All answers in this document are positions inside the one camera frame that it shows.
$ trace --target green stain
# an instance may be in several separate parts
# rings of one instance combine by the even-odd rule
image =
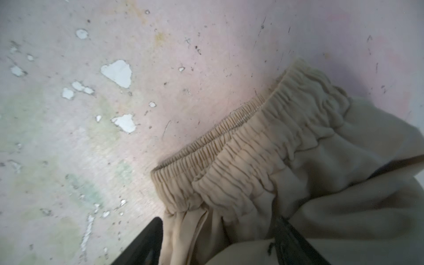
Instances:
[[[26,89],[22,93],[0,100],[0,152],[16,151],[16,143],[25,144],[42,131],[44,95],[41,88]]]
[[[31,220],[43,218],[44,215],[40,209],[30,209],[21,214],[21,220],[27,223]]]
[[[102,116],[100,122],[95,120],[97,115]],[[96,152],[107,153],[117,144],[120,137],[119,128],[110,121],[116,116],[115,110],[107,99],[99,97],[97,105],[92,111],[92,119],[87,126],[90,144]]]
[[[132,182],[132,172],[131,165],[121,160],[116,166],[115,177],[123,184],[130,184]]]
[[[49,243],[54,246],[56,254],[65,261],[70,261],[80,248],[82,232],[70,217],[64,217],[53,227]]]
[[[26,255],[22,259],[22,261],[19,263],[19,265],[45,265],[45,264],[46,264],[45,259],[37,256],[35,253]]]
[[[6,237],[0,237],[0,264],[6,264],[7,258],[13,254],[13,244]]]
[[[102,195],[92,182],[74,174],[66,175],[65,180],[68,184],[68,190],[72,193],[70,198],[77,204],[83,205],[85,202],[89,208],[92,208],[93,204],[103,204]]]

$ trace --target wrinkled fabric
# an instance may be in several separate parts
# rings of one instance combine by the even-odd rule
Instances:
[[[417,128],[299,59],[152,171],[161,263],[203,265],[270,239],[282,215],[332,264],[421,264],[423,154]]]

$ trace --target white paint chip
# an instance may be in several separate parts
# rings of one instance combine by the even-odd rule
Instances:
[[[10,68],[10,71],[12,72],[12,74],[16,75],[17,77],[21,77],[26,75],[27,73],[22,70],[19,66],[14,65]]]
[[[77,31],[75,31],[75,34],[80,39],[86,39],[88,37],[88,32],[83,28],[80,28]]]
[[[84,93],[87,93],[87,94],[89,94],[89,95],[92,95],[92,94],[94,93],[94,90],[93,90],[93,89],[91,89],[91,88],[89,88],[89,87],[87,87],[87,86],[83,86],[83,84],[81,84],[81,83],[80,83],[80,82],[78,82],[78,81],[74,81],[74,82],[72,82],[72,87],[73,87],[76,91],[84,92]]]
[[[119,126],[124,132],[130,134],[136,129],[132,117],[133,115],[131,114],[124,114],[121,117],[115,117],[110,121],[112,121],[116,126]]]
[[[108,217],[108,216],[109,216],[109,214],[110,214],[110,211],[103,212],[103,214],[102,214],[102,218],[106,218],[106,217]]]
[[[98,213],[100,204],[94,204],[94,213]]]
[[[74,98],[74,92],[70,90],[69,88],[64,87],[62,91],[62,98],[71,100]]]
[[[124,60],[117,60],[112,64],[105,64],[100,68],[100,72],[120,87],[129,88],[131,85],[132,71],[130,65]]]
[[[12,46],[12,48],[10,48],[10,50],[9,50],[9,52],[11,53],[11,54],[14,54],[15,52],[17,52],[18,51],[18,48],[17,47],[15,47],[15,46]]]
[[[12,164],[13,169],[15,170],[16,174],[21,173],[22,165],[14,160],[9,160],[9,163]]]
[[[94,217],[89,215],[88,218],[87,218],[87,221],[88,221],[87,229],[85,230],[85,234],[84,234],[84,236],[82,238],[82,242],[81,242],[81,250],[84,253],[87,251],[87,242],[88,242],[88,239],[91,235],[91,231],[92,231],[92,228],[93,228]]]

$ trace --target black object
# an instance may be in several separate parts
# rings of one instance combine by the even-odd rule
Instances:
[[[280,265],[330,265],[284,217],[276,220],[275,249]]]
[[[162,220],[155,217],[112,265],[158,265],[163,240]],[[275,246],[280,265],[330,265],[290,223],[276,220]]]
[[[162,240],[162,220],[155,217],[112,265],[157,265]]]

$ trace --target concrete floor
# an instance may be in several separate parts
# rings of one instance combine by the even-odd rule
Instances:
[[[420,0],[0,1],[0,264],[112,262],[163,211],[157,162],[298,56],[423,129],[423,26]]]

